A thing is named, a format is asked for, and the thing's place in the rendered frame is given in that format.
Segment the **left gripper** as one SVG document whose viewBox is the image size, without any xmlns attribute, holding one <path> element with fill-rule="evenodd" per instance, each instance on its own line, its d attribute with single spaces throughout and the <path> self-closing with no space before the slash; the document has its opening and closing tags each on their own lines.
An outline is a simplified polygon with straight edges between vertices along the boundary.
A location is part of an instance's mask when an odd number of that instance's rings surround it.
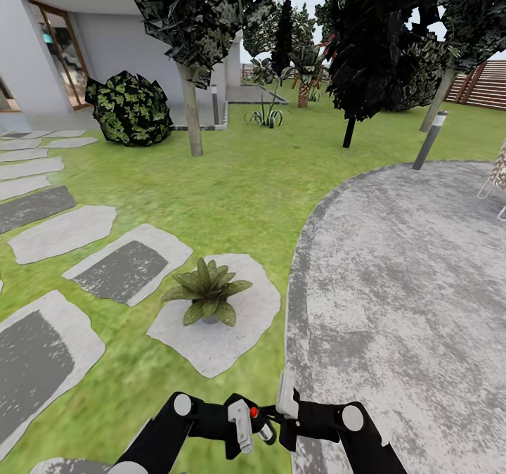
<svg viewBox="0 0 506 474">
<path fill-rule="evenodd" d="M 228 408 L 239 401 L 239 394 L 233 393 L 223 405 L 213 404 L 214 409 L 214 424 L 210 435 L 207 437 L 209 440 L 225 440 L 226 441 L 226 458 L 233 460 L 243 450 L 240 450 L 238 425 L 229 420 Z M 245 399 L 240 397 L 240 399 Z M 257 406 L 257 403 L 245 399 L 247 408 Z M 253 425 L 252 431 L 259 433 L 262 429 L 260 426 Z"/>
</svg>

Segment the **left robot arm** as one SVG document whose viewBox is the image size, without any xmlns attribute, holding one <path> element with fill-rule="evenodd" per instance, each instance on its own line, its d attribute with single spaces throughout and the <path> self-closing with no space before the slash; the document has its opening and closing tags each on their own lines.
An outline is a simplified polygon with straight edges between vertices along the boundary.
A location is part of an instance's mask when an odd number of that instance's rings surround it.
<svg viewBox="0 0 506 474">
<path fill-rule="evenodd" d="M 108 474 L 169 474 L 186 437 L 226 441 L 226 458 L 252 454 L 254 433 L 249 410 L 257 406 L 233 393 L 223 405 L 204 403 L 185 392 L 172 393 L 149 418 Z"/>
</svg>

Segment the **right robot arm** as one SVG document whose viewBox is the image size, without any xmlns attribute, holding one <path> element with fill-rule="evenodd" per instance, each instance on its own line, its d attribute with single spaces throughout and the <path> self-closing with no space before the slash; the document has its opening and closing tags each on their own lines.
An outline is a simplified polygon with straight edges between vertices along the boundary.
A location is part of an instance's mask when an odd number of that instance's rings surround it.
<svg viewBox="0 0 506 474">
<path fill-rule="evenodd" d="M 394 445 L 382 436 L 361 402 L 319 404 L 300 400 L 288 368 L 280 374 L 276 404 L 259 413 L 280 424 L 279 443 L 296 452 L 297 436 L 342 441 L 353 474 L 410 474 Z"/>
</svg>

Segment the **insectifuge atomizer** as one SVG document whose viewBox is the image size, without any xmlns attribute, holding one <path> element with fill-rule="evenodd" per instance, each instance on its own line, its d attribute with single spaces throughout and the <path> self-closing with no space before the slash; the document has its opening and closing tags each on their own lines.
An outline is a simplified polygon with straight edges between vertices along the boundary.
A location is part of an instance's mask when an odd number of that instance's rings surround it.
<svg viewBox="0 0 506 474">
<path fill-rule="evenodd" d="M 250 418 L 252 425 L 262 427 L 262 429 L 259 431 L 259 435 L 262 439 L 265 440 L 265 443 L 268 445 L 274 443 L 277 439 L 277 433 L 271 423 L 271 420 L 269 418 L 263 417 L 259 413 L 257 406 L 253 406 L 249 412 L 251 414 Z"/>
</svg>

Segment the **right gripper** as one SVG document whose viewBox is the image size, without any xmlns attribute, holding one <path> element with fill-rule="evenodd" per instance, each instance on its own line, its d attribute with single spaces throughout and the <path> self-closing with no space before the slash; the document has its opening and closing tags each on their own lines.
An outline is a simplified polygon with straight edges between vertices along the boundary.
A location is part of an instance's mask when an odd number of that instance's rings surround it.
<svg viewBox="0 0 506 474">
<path fill-rule="evenodd" d="M 297 436 L 315 438 L 315 428 L 313 427 L 313 410 L 315 402 L 305 402 L 300 400 L 300 394 L 297 389 L 293 389 L 293 400 L 299 404 L 298 419 L 286 419 L 284 414 L 276 413 L 275 406 L 261 407 L 259 413 L 270 420 L 280 424 L 279 443 L 289 451 L 296 452 Z"/>
</svg>

